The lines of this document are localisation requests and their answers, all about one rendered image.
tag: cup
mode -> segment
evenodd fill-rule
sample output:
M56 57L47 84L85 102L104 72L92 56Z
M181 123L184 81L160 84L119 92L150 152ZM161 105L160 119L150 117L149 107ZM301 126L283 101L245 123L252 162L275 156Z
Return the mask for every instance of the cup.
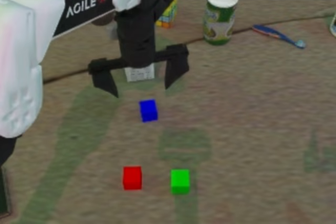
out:
M203 19L203 37L211 45L229 42L235 22L238 0L207 0Z

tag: toothbrush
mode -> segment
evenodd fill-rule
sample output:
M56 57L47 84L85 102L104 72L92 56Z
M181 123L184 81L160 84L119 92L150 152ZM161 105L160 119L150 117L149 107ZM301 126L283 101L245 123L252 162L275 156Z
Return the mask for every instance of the toothbrush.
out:
M252 27L253 31L256 31L260 34L264 34L273 38L277 38L277 39L282 39L298 48L305 48L306 47L306 43L303 40L298 40L298 41L294 41L291 40L290 38L288 38L286 35L276 31L273 28L267 27L267 26L262 26L262 25L254 25Z

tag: cube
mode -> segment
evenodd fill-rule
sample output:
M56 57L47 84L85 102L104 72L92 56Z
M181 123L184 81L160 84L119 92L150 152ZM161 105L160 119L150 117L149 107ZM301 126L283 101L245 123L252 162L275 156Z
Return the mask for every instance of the cube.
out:
M171 192L174 195L188 194L190 191L190 172L188 169L171 170Z
M157 26L171 28L176 17L177 0L173 0L170 6L164 11L162 16L156 22Z
M127 82L144 81L155 78L154 64L145 68L125 68Z
M123 168L122 184L124 190L142 189L141 166L125 166Z
M157 108L155 100L145 100L139 102L140 114L143 123L157 121Z

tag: blue cube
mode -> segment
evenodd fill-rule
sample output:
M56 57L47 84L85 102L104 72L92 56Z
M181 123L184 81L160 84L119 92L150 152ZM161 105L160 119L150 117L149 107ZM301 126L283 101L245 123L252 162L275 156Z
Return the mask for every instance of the blue cube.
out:
M157 109L154 99L140 101L139 105L140 105L141 119L143 123L158 120Z

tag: cylindrical container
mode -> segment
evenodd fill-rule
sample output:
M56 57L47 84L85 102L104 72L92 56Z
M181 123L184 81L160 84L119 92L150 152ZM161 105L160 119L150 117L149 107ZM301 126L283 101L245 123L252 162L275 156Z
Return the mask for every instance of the cylindrical container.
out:
M238 0L207 0L203 37L211 45L224 45L232 36Z
M331 34L336 37L336 13L330 23L329 29L330 29Z

